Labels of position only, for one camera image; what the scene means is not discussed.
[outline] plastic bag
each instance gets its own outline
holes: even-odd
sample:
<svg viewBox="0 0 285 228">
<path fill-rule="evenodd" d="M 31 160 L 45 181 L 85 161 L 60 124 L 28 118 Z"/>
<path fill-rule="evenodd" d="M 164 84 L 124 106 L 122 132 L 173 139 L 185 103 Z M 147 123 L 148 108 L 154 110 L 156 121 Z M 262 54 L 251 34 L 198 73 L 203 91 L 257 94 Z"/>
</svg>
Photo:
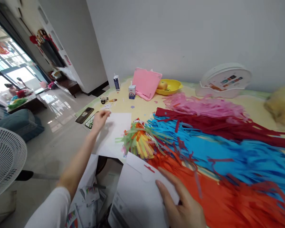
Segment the plastic bag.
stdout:
<svg viewBox="0 0 285 228">
<path fill-rule="evenodd" d="M 265 108 L 272 114 L 279 127 L 285 129 L 285 87 L 270 96 L 265 102 Z"/>
</svg>

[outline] fan grille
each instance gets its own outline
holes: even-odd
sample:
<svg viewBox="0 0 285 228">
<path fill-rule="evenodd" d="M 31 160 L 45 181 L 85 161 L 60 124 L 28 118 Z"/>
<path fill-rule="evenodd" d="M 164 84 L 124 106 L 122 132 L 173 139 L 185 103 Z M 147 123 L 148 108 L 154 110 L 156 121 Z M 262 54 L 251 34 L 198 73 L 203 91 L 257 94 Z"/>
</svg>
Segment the fan grille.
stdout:
<svg viewBox="0 0 285 228">
<path fill-rule="evenodd" d="M 14 132 L 0 128 L 0 194 L 21 172 L 27 156 L 24 140 Z"/>
</svg>

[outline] hand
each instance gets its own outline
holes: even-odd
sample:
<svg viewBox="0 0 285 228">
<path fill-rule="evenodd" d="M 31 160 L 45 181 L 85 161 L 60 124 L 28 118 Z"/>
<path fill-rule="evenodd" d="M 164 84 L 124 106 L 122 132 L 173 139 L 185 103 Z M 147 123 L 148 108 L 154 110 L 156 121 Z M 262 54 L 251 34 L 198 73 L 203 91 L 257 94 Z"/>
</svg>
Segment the hand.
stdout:
<svg viewBox="0 0 285 228">
<path fill-rule="evenodd" d="M 97 112 L 93 119 L 93 126 L 92 126 L 92 132 L 95 131 L 97 133 L 100 132 L 100 130 L 104 127 L 105 121 L 110 116 L 110 111 L 101 110 Z"/>
<path fill-rule="evenodd" d="M 175 205 L 165 185 L 159 180 L 155 181 L 167 210 L 170 227 L 205 228 L 206 221 L 202 206 L 192 198 L 180 179 L 160 167 L 158 170 L 174 185 L 182 202 L 182 205 Z"/>
</svg>

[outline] paper tassel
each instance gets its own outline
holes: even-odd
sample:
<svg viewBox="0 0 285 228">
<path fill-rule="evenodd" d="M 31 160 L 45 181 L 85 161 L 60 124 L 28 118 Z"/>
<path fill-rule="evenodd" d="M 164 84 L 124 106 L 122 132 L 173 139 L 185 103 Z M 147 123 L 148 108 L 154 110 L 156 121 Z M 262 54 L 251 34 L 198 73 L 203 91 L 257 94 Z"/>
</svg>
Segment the paper tassel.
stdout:
<svg viewBox="0 0 285 228">
<path fill-rule="evenodd" d="M 155 138 L 172 139 L 165 134 L 154 133 L 147 124 L 141 122 L 138 118 L 132 123 L 131 129 L 124 132 L 123 138 L 117 138 L 116 140 L 123 142 L 124 156 L 130 151 L 141 159 L 151 159 L 154 158 L 153 154 L 157 152 L 164 154 L 161 149 L 163 146 L 159 145 Z"/>
<path fill-rule="evenodd" d="M 189 115 L 204 115 L 209 117 L 237 117 L 248 120 L 243 106 L 225 101 L 222 98 L 209 98 L 210 95 L 198 99 L 186 97 L 185 93 L 175 93 L 164 97 L 167 108 L 175 112 Z"/>
<path fill-rule="evenodd" d="M 171 156 L 158 153 L 148 163 L 155 168 L 162 167 L 183 182 L 192 197 L 203 207 L 208 227 L 285 227 L 285 195 L 273 182 L 252 186 L 238 182 L 238 186 L 235 186 L 225 178 L 217 182 L 198 174 L 203 194 L 203 198 L 200 198 L 194 172 Z M 264 194 L 271 191 L 279 194 L 284 203 Z"/>
<path fill-rule="evenodd" d="M 196 159 L 197 165 L 212 172 L 214 167 L 210 159 L 232 159 L 216 163 L 215 170 L 226 178 L 228 174 L 232 174 L 248 185 L 264 181 L 275 182 L 285 194 L 285 154 L 280 148 L 253 140 L 243 140 L 237 144 L 220 136 L 196 131 L 189 128 L 189 124 L 182 122 L 175 132 L 179 121 L 159 122 L 163 119 L 166 117 L 154 115 L 154 119 L 149 120 L 148 125 L 153 132 L 169 136 L 165 141 L 171 150 L 177 149 L 183 156 Z M 281 200 L 277 194 L 269 194 Z"/>
<path fill-rule="evenodd" d="M 253 122 L 251 119 L 244 122 L 237 117 L 212 118 L 208 116 L 187 115 L 162 108 L 157 108 L 156 115 L 158 117 L 168 117 L 159 121 L 178 120 L 189 124 L 191 128 L 195 128 L 197 131 L 221 136 L 235 142 L 252 139 L 272 146 L 285 148 L 285 138 L 274 137 L 285 135 L 285 132 L 269 130 Z"/>
</svg>

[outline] sofa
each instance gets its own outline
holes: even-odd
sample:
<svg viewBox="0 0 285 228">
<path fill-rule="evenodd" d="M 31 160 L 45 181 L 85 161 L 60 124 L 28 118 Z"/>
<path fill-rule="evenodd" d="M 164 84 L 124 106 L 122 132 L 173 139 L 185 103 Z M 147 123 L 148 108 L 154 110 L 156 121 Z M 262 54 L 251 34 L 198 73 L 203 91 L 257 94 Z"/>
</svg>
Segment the sofa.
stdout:
<svg viewBox="0 0 285 228">
<path fill-rule="evenodd" d="M 28 109 L 21 109 L 9 114 L 6 108 L 0 104 L 0 127 L 8 129 L 20 135 L 25 142 L 44 131 L 44 127 L 38 117 Z"/>
</svg>

